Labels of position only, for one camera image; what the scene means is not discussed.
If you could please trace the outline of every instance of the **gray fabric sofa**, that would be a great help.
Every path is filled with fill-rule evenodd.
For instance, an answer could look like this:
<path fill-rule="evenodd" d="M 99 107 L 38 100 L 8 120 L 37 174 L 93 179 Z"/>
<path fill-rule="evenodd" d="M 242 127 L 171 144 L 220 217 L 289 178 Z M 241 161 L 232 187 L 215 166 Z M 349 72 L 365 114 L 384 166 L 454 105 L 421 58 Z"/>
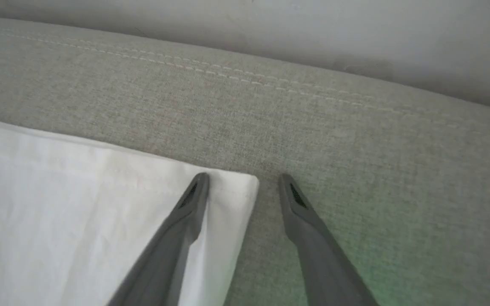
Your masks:
<path fill-rule="evenodd" d="M 490 107 L 130 35 L 0 19 L 0 121 L 260 179 L 226 304 L 305 305 L 296 178 L 383 306 L 490 306 Z"/>
<path fill-rule="evenodd" d="M 0 17 L 253 54 L 490 106 L 490 1 L 0 0 Z"/>

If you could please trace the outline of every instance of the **white pillowcase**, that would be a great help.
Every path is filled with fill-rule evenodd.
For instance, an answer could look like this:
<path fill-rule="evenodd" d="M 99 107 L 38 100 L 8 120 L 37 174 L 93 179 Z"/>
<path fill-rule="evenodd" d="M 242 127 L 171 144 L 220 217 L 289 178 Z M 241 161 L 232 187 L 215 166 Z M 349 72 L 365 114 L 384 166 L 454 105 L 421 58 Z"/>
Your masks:
<path fill-rule="evenodd" d="M 258 180 L 0 123 L 0 306 L 103 306 L 191 179 L 210 175 L 179 304 L 221 306 Z"/>

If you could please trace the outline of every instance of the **gray plastic tool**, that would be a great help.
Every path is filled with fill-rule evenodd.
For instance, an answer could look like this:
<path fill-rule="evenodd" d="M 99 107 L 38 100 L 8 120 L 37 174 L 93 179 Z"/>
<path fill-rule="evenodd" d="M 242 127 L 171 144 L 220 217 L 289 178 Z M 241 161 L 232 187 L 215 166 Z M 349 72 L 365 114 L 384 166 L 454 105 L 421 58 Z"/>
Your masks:
<path fill-rule="evenodd" d="M 208 192 L 208 174 L 196 175 L 108 306 L 177 306 L 188 249 L 202 228 Z"/>
<path fill-rule="evenodd" d="M 378 306 L 292 176 L 280 176 L 279 195 L 286 234 L 298 249 L 309 306 Z"/>

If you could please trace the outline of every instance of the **white stitching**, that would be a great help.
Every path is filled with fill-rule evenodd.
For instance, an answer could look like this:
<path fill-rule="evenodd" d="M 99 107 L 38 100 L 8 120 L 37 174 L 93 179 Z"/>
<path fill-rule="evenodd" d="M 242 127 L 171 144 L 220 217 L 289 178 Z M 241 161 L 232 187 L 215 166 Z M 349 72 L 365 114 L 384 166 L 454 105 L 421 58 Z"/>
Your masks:
<path fill-rule="evenodd" d="M 232 68 L 232 67 L 228 67 L 228 66 L 221 66 L 221 65 L 217 65 L 217 64 L 211 64 L 209 62 L 200 62 L 198 60 L 193 60 L 193 59 L 189 59 L 189 58 L 183 58 L 183 57 L 179 57 L 179 56 L 171 56 L 171 55 L 167 55 L 167 54 L 160 54 L 160 53 L 155 53 L 155 52 L 150 52 L 150 51 L 145 51 L 145 50 L 130 49 L 130 48 L 125 48 L 125 47 L 119 47 L 119 46 L 109 45 L 109 44 L 106 44 L 106 43 L 100 43 L 100 42 L 97 42 L 96 43 L 96 42 L 90 41 L 90 40 L 76 39 L 76 38 L 70 38 L 70 37 L 61 37 L 61 36 L 57 36 L 57 35 L 41 34 L 41 33 L 29 32 L 29 31 L 16 31 L 14 29 L 7 29 L 7 28 L 0 28 L 0 30 L 2 30 L 2 31 L 11 31 L 11 32 L 15 32 L 15 33 L 32 34 L 32 35 L 43 36 L 43 37 L 55 37 L 55 38 L 59 38 L 59 39 L 72 40 L 72 41 L 80 41 L 82 43 L 90 43 L 90 44 L 94 44 L 94 45 L 111 47 L 111 48 L 117 48 L 117 49 L 126 50 L 126 51 L 139 52 L 139 53 L 142 53 L 142 54 L 151 54 L 151 55 L 161 56 L 161 57 L 165 57 L 165 58 L 173 58 L 175 60 L 178 59 L 178 60 L 184 60 L 184 61 L 187 61 L 187 62 L 195 62 L 196 64 L 208 65 L 208 66 L 212 66 L 212 67 L 216 67 L 216 68 L 221 68 L 221 69 L 224 69 L 224 70 L 231 70 L 231 71 L 239 72 L 239 73 L 242 73 L 242 74 L 247 74 L 247 75 L 252 75 L 252 76 L 257 76 L 257 77 L 262 77 L 262 78 L 270 78 L 270 79 L 273 79 L 273 80 L 278 81 L 278 82 L 284 82 L 284 83 L 290 83 L 290 84 L 296 84 L 296 85 L 303 85 L 303 86 L 313 87 L 313 88 L 321 89 L 321 90 L 325 90 L 325 91 L 336 91 L 336 92 L 342 93 L 342 94 L 345 94 L 346 93 L 346 94 L 350 94 L 350 95 L 356 95 L 356 96 L 360 96 L 360 97 L 371 98 L 371 99 L 375 99 L 376 101 L 386 101 L 386 99 L 380 99 L 380 98 L 377 98 L 377 97 L 373 97 L 373 96 L 370 96 L 370 95 L 364 95 L 364 94 L 361 94 L 361 93 L 350 93 L 348 91 L 342 91 L 340 89 L 331 88 L 331 87 L 323 87 L 323 86 L 319 86 L 319 85 L 313 85 L 311 83 L 302 83 L 302 82 L 297 82 L 297 81 L 289 81 L 286 78 L 278 78 L 278 77 L 274 77 L 274 76 L 266 76 L 266 75 L 263 75 L 263 74 L 256 74 L 256 73 L 250 72 L 250 71 L 244 71 L 244 70 L 241 70 L 241 69 L 236 69 L 236 68 Z"/>
<path fill-rule="evenodd" d="M 44 43 L 54 43 L 56 45 L 62 45 L 62 46 L 68 46 L 68 47 L 75 47 L 75 48 L 84 49 L 84 50 L 97 51 L 97 52 L 100 52 L 100 53 L 112 54 L 112 55 L 119 56 L 119 57 L 122 57 L 122 58 L 136 58 L 136 57 L 131 57 L 131 56 L 127 55 L 127 54 L 117 54 L 117 53 L 109 52 L 109 51 L 103 52 L 102 50 L 99 50 L 99 49 L 96 49 L 96 48 L 89 48 L 89 47 L 84 47 L 84 46 L 71 45 L 69 43 L 62 43 L 62 42 L 57 42 L 57 41 L 52 41 L 52 40 L 43 40 L 43 39 L 38 39 L 38 38 L 33 38 L 33 37 L 18 36 L 18 35 L 6 34 L 6 33 L 0 33 L 0 35 L 4 35 L 4 36 L 8 36 L 8 37 L 23 38 L 23 39 L 28 39 L 28 40 L 41 41 L 41 42 L 44 42 Z M 153 60 L 153 59 L 144 58 L 144 57 L 138 57 L 137 59 L 138 60 L 146 60 L 148 62 L 155 62 L 157 64 L 164 64 L 164 65 L 179 67 L 179 65 L 173 64 L 171 62 L 161 62 L 159 60 Z M 205 74 L 216 74 L 217 76 L 220 76 L 220 77 L 225 77 L 225 78 L 229 78 L 229 79 L 235 79 L 235 80 L 238 80 L 238 81 L 248 82 L 251 85 L 262 85 L 264 87 L 272 87 L 272 88 L 274 88 L 274 89 L 276 89 L 278 91 L 286 91 L 288 93 L 298 93 L 298 94 L 304 95 L 304 96 L 310 96 L 310 97 L 315 97 L 315 98 L 319 98 L 319 99 L 326 99 L 326 100 L 330 100 L 330 101 L 338 101 L 338 102 L 346 103 L 346 104 L 349 104 L 349 105 L 360 106 L 362 108 L 369 108 L 369 109 L 372 109 L 372 110 L 379 110 L 379 111 L 382 110 L 382 111 L 390 112 L 390 113 L 394 113 L 394 114 L 401 114 L 401 115 L 407 115 L 407 116 L 416 116 L 417 118 L 428 120 L 428 119 L 422 118 L 422 117 L 420 117 L 420 116 L 418 116 L 417 114 L 414 114 L 414 113 L 401 112 L 401 111 L 398 111 L 398 110 L 393 110 L 391 108 L 376 107 L 376 106 L 366 105 L 366 104 L 363 104 L 363 103 L 351 102 L 351 101 L 347 101 L 347 100 L 344 100 L 344 99 L 336 99 L 334 97 L 326 97 L 326 96 L 314 95 L 314 94 L 311 94 L 311 93 L 304 93 L 302 91 L 294 91 L 292 89 L 286 89 L 286 88 L 282 88 L 282 87 L 274 87 L 273 85 L 269 85 L 269 84 L 262 84 L 262 83 L 259 83 L 259 82 L 251 82 L 249 80 L 240 79 L 240 78 L 235 77 L 235 76 L 228 76 L 228 75 L 224 75 L 224 74 L 219 74 L 219 73 L 216 73 L 214 71 L 204 71 L 204 70 L 196 69 L 196 68 L 189 67 L 189 66 L 181 66 L 181 68 L 185 68 L 186 70 L 198 71 L 198 72 L 202 72 L 202 73 L 205 73 Z M 455 129 L 458 129 L 458 130 L 464 130 L 466 132 L 473 132 L 473 133 L 476 133 L 476 134 L 480 134 L 480 135 L 483 135 L 483 136 L 490 137 L 490 134 L 484 134 L 484 133 L 479 132 L 477 130 L 469 130 L 468 128 L 464 128 L 464 127 L 457 126 L 457 125 L 454 125 L 454 124 L 448 124 L 447 122 L 438 122 L 438 121 L 434 121 L 434 120 L 428 120 L 428 121 L 429 122 L 436 122 L 436 123 L 445 125 L 445 126 L 450 127 L 450 128 L 455 128 Z"/>

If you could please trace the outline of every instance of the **sofa cushion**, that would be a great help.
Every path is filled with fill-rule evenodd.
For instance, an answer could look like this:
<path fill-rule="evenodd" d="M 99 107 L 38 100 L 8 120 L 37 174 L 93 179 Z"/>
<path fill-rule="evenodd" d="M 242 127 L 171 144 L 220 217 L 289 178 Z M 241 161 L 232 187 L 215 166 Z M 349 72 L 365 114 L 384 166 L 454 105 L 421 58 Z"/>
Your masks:
<path fill-rule="evenodd" d="M 490 106 L 490 1 L 0 0 L 0 17 L 255 54 Z"/>
<path fill-rule="evenodd" d="M 226 304 L 306 304 L 277 178 L 294 176 L 381 305 L 490 304 L 490 107 L 384 81 L 0 19 L 0 121 L 260 190 Z"/>

